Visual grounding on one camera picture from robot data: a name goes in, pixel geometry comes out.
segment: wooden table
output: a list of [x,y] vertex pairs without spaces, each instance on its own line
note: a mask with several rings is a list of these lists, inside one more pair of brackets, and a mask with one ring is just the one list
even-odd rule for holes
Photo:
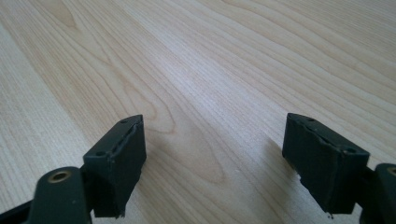
[[396,162],[393,0],[4,0],[0,22],[0,212],[135,114],[141,179],[94,223],[358,223],[282,158],[288,112]]

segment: hole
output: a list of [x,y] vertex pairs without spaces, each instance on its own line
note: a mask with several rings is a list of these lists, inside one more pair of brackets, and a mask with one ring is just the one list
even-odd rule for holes
[[396,167],[395,166],[389,167],[388,172],[390,172],[391,175],[396,176]]
[[349,147],[347,149],[344,149],[344,153],[353,154],[353,153],[356,153],[356,149]]
[[69,171],[59,171],[49,177],[49,182],[51,184],[59,183],[69,178],[70,175]]
[[104,151],[99,151],[95,153],[96,156],[105,156],[106,153]]

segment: table surface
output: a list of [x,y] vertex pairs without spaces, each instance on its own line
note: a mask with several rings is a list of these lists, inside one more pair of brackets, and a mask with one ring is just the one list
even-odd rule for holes
[[357,223],[282,158],[288,112],[396,162],[393,0],[5,0],[0,29],[0,212],[135,114],[140,181],[94,223]]

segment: screw hole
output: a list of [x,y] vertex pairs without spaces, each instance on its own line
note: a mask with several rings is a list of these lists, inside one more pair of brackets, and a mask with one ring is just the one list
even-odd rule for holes
[[99,151],[95,153],[96,156],[105,156],[106,153],[104,151]]
[[71,173],[69,171],[56,172],[55,174],[49,177],[49,182],[51,184],[59,183],[69,178],[70,175]]
[[390,172],[391,175],[396,176],[396,167],[389,167],[388,172]]

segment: black plastic bracket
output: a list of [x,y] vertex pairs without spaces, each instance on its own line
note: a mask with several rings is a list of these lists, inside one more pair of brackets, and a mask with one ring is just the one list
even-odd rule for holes
[[309,117],[288,114],[283,157],[323,211],[350,214],[361,223],[396,223],[396,165],[367,167],[370,153]]
[[83,157],[84,165],[43,175],[32,201],[0,215],[5,223],[91,223],[125,215],[147,158],[143,116],[117,122]]

